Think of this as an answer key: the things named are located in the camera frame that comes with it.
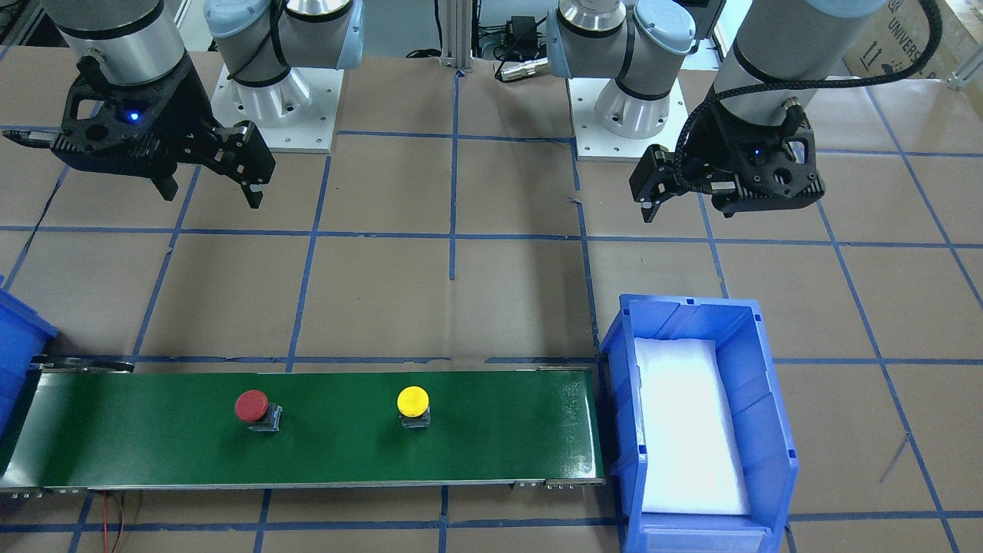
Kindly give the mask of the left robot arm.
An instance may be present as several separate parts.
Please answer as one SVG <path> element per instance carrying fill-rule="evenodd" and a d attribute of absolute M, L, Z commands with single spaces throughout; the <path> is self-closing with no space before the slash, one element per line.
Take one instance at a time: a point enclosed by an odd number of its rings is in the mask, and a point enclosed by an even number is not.
<path fill-rule="evenodd" d="M 919 73 L 942 43 L 936 1 L 920 2 L 929 28 L 909 66 L 887 75 L 831 78 L 836 60 L 857 41 L 880 1 L 754 1 L 701 104 L 672 148 L 652 144 L 630 175 L 632 198 L 646 223 L 668 200 L 706 194 L 725 217 L 747 211 L 797 210 L 826 189 L 816 165 L 816 140 L 806 108 L 817 90 L 896 83 Z M 624 102 L 663 108 L 697 25 L 674 1 L 561 1 L 545 18 L 551 73 L 604 78 L 605 126 L 626 128 Z"/>

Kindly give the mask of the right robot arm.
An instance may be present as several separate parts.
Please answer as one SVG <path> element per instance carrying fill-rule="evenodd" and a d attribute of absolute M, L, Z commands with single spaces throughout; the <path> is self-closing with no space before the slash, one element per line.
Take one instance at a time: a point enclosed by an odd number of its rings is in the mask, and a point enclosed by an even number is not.
<path fill-rule="evenodd" d="M 151 180 L 173 200 L 179 164 L 235 181 L 257 209 L 275 160 L 264 128 L 313 112 L 304 68 L 345 70 L 362 58 L 361 1 L 207 1 L 239 118 L 221 123 L 163 1 L 45 1 L 78 76 L 52 133 L 6 131 L 77 171 Z"/>

